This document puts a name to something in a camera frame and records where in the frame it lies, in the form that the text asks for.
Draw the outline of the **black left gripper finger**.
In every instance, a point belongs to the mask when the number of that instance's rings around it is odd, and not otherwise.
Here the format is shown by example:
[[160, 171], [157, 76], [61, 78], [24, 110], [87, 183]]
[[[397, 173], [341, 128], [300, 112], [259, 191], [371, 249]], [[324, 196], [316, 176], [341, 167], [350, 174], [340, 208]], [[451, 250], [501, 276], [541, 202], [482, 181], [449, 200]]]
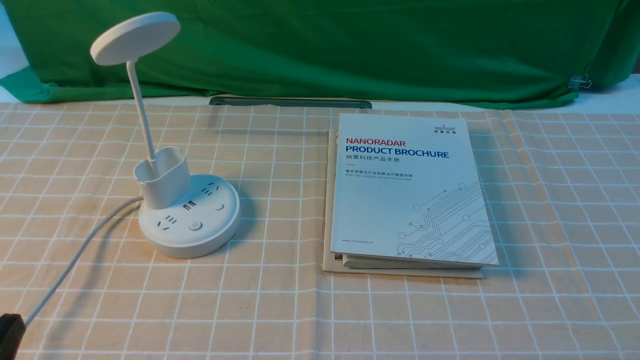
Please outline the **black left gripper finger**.
[[15, 360], [26, 332], [23, 317], [5, 313], [0, 317], [0, 360]]

